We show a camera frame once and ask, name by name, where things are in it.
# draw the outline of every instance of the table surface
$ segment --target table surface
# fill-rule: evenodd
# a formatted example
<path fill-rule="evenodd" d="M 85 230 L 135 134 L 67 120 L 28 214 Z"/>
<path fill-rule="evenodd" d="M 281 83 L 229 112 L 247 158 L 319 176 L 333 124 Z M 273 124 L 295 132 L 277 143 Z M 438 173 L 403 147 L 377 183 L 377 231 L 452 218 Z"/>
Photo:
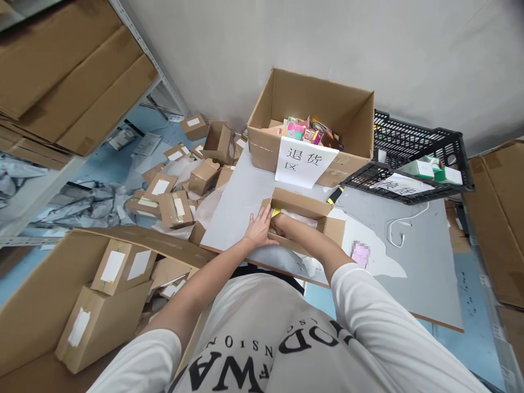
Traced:
<path fill-rule="evenodd" d="M 253 166 L 251 154 L 246 148 L 200 246 L 222 252 L 235 244 L 247 229 L 249 214 L 258 212 L 262 200 L 270 198 L 275 187 L 324 201 L 333 190 L 317 184 L 312 189 L 306 189 L 277 182 L 274 173 Z M 402 248 L 396 248 L 387 241 L 388 224 L 396 218 L 416 214 L 426 207 L 425 203 L 406 206 L 346 187 L 336 207 L 372 229 L 386 245 L 386 254 L 405 270 L 407 278 L 376 277 L 395 300 L 419 318 L 462 331 L 457 278 L 442 199 L 430 202 L 425 213 L 409 220 L 412 227 L 395 224 L 394 228 L 402 227 L 406 235 Z M 317 270 L 313 277 L 309 277 L 297 263 L 300 257 L 284 247 L 260 248 L 248 259 L 258 265 L 327 286 L 322 271 Z"/>

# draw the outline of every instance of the black plastic crate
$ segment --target black plastic crate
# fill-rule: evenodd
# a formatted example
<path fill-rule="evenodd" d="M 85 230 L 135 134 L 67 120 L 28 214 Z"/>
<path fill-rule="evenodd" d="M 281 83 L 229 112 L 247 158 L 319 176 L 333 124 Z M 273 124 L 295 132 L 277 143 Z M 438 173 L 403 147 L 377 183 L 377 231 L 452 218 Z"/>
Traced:
<path fill-rule="evenodd" d="M 373 160 L 349 176 L 342 183 L 343 186 L 357 188 L 406 205 L 415 205 L 475 190 L 469 173 L 462 133 L 460 132 L 444 128 L 432 130 L 415 126 L 392 119 L 389 114 L 376 110 L 374 148 L 375 157 L 373 157 Z M 378 149 L 387 153 L 385 163 L 378 162 L 378 157 L 376 157 Z M 462 173 L 462 185 L 438 183 L 434 180 L 415 177 L 396 170 L 423 156 L 438 157 L 444 165 L 459 170 Z M 413 195 L 399 195 L 384 188 L 370 188 L 370 186 L 388 178 L 393 173 L 429 184 L 434 189 Z"/>

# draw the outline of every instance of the shirt sleeve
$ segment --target shirt sleeve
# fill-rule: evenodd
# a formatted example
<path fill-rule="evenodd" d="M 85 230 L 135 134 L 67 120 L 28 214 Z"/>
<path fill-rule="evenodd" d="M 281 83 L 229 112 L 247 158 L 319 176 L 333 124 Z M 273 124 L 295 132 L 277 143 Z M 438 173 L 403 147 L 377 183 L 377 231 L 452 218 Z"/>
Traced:
<path fill-rule="evenodd" d="M 487 392 L 487 389 L 366 270 L 337 269 L 331 280 L 338 322 L 399 386 L 418 391 Z"/>
<path fill-rule="evenodd" d="M 167 329 L 151 330 L 122 348 L 88 393 L 163 391 L 181 356 L 182 346 L 175 333 Z"/>

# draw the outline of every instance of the white long-sleeve shirt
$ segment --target white long-sleeve shirt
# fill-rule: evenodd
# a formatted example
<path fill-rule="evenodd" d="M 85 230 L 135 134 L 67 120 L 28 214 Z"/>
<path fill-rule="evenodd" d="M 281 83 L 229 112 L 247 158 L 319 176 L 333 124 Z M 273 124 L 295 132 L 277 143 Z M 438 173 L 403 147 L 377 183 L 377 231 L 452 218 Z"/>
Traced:
<path fill-rule="evenodd" d="M 188 366 L 169 330 L 124 347 L 95 392 L 487 392 L 357 264 L 331 281 L 337 321 L 276 277 L 231 279 Z"/>

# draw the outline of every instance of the wall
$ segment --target wall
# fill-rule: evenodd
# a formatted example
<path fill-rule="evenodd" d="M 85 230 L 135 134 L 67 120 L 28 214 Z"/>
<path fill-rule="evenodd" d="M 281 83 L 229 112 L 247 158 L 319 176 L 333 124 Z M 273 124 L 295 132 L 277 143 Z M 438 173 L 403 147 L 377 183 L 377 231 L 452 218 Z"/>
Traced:
<path fill-rule="evenodd" d="M 376 91 L 376 108 L 464 134 L 524 134 L 517 0 L 123 0 L 190 110 L 245 125 L 273 65 Z"/>

